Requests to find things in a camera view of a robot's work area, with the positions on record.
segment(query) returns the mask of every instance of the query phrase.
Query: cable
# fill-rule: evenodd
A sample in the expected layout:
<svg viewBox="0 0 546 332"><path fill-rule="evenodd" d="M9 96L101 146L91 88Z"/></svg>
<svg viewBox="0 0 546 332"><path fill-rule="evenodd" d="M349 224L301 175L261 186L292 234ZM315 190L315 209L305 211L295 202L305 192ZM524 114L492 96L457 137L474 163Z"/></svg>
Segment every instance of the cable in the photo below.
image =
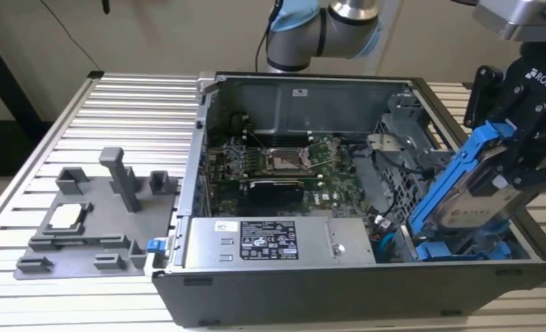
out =
<svg viewBox="0 0 546 332"><path fill-rule="evenodd" d="M263 48L264 40L267 41L265 42L265 47L268 49L268 34L271 32L272 22L275 21L276 16L279 15L281 7L283 7L283 0L275 0L275 4L273 4L272 10L271 10L271 14L268 16L268 23L265 24L263 38L260 39L260 43L257 43L256 54L253 56L253 71L256 73L257 73L257 57L259 57L259 54L260 54L260 49Z"/></svg>
<svg viewBox="0 0 546 332"><path fill-rule="evenodd" d="M375 153L375 151L379 151L379 150L372 150L371 151L371 165L373 166L377 177L380 177L380 180L384 183L387 183L387 186L389 187L389 190L391 190L391 194L393 195L392 200L391 200L391 205L388 206L387 210L383 213L377 214L379 216L385 217L389 214L389 212L393 210L395 205L396 205L395 186L393 186L393 183L387 179L385 175L379 170L379 166L376 165L376 153Z"/></svg>
<svg viewBox="0 0 546 332"><path fill-rule="evenodd" d="M476 7L479 0L451 0L455 3L459 3L460 5L465 6L472 6Z"/></svg>
<svg viewBox="0 0 546 332"><path fill-rule="evenodd" d="M387 243L389 242L391 239L393 239L393 236L395 236L395 233L389 233L383 237L383 239L379 242L379 245L376 247L376 250L379 252L383 252L383 250L385 249Z"/></svg>
<svg viewBox="0 0 546 332"><path fill-rule="evenodd" d="M39 0L39 2L43 4L44 8L47 8L47 10L49 11L52 17L55 17L55 20L57 21L59 25L63 28L63 31L65 32L65 34L68 35L71 41L73 42L73 44L76 44L77 48L80 49L80 51L84 53L84 55L87 56L87 58L89 59L89 61L92 62L92 64L95 64L96 70L101 71L100 66L97 65L96 61L92 59L92 57L89 56L88 52L85 52L85 50L83 49L83 47L80 46L80 44L77 43L77 41L73 39L73 37L71 36L71 33L68 31L68 29L65 28L65 26L61 23L61 20L59 19L57 15L55 15L55 13L52 12L49 6L45 4L44 0Z"/></svg>
<svg viewBox="0 0 546 332"><path fill-rule="evenodd" d="M388 157L387 155L383 153L381 150L375 149L373 152L376 151L376 153L381 156L383 160L388 163L389 166L397 168L401 172L408 173L408 174L421 174L421 172L416 169L409 169L401 165L399 165L397 163L395 163Z"/></svg>

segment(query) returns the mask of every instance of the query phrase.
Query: slotted metal surface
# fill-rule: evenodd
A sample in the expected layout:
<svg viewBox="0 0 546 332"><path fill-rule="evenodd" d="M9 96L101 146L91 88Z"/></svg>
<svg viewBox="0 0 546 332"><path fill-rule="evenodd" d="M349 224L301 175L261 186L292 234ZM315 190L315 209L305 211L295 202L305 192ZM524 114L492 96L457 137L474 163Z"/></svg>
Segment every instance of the slotted metal surface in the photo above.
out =
<svg viewBox="0 0 546 332"><path fill-rule="evenodd" d="M103 147L124 148L136 174L165 169L184 175L193 123L195 77L107 74L80 90L40 151L0 198L0 331L181 331L145 277L16 281L10 271L56 191L61 167L91 175ZM468 91L431 84L457 122ZM546 231L546 195L528 206ZM480 331L546 332L546 284L504 294L471 317L244 327L241 331Z"/></svg>

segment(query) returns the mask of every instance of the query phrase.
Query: open computer tower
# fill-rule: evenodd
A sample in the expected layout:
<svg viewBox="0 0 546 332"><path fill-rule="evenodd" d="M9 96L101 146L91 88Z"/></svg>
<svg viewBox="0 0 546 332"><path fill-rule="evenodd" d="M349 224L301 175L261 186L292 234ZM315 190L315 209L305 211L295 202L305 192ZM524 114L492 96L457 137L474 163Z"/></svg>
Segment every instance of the open computer tower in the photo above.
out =
<svg viewBox="0 0 546 332"><path fill-rule="evenodd" d="M407 219L429 181L385 160L437 176L464 140L420 79L217 73L153 261L175 323L460 316L544 282L546 235L524 211L507 259L416 257Z"/></svg>

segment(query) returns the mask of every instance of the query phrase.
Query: motherboard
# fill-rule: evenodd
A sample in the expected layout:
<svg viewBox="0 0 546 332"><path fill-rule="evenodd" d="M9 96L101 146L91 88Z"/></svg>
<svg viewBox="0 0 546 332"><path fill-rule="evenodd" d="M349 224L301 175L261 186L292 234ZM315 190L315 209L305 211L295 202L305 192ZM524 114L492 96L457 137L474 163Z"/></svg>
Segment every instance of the motherboard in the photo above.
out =
<svg viewBox="0 0 546 332"><path fill-rule="evenodd" d="M344 138L309 134L296 141L307 145L269 147L265 137L247 133L208 150L213 216L369 214L372 202L355 175Z"/></svg>

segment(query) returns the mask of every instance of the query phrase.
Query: warning label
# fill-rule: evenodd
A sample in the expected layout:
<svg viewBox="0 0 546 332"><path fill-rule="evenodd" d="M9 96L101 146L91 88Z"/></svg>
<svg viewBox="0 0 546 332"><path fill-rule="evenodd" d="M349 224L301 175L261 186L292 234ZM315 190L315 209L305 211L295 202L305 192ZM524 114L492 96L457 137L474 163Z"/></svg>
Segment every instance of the warning label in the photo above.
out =
<svg viewBox="0 0 546 332"><path fill-rule="evenodd" d="M241 259L299 259L295 221L240 222Z"/></svg>

